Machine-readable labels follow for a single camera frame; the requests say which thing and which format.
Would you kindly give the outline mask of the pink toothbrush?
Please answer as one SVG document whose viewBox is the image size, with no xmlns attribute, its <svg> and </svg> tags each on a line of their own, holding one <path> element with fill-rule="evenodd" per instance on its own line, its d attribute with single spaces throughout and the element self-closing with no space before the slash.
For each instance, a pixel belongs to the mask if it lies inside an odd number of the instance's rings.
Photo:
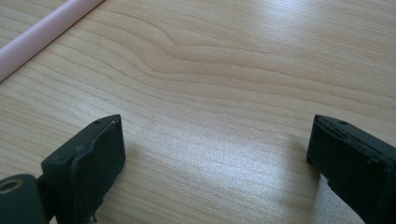
<svg viewBox="0 0 396 224">
<path fill-rule="evenodd" d="M 105 0 L 67 0 L 48 16 L 0 48 L 0 82 Z"/>
</svg>

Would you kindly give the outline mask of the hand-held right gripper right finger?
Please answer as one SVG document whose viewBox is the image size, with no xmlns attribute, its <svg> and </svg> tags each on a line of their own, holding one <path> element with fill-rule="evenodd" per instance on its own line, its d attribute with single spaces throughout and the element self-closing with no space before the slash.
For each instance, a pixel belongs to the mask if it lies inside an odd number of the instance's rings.
<svg viewBox="0 0 396 224">
<path fill-rule="evenodd" d="M 316 115 L 306 159 L 366 224 L 396 224 L 396 147 L 346 121 Z"/>
</svg>

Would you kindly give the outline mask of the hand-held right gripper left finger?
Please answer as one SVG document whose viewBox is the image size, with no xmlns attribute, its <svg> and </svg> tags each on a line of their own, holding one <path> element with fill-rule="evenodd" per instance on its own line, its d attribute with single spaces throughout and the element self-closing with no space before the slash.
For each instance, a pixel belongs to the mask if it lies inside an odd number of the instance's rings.
<svg viewBox="0 0 396 224">
<path fill-rule="evenodd" d="M 120 115 L 98 119 L 41 162 L 46 219 L 86 224 L 103 203 L 125 163 Z"/>
</svg>

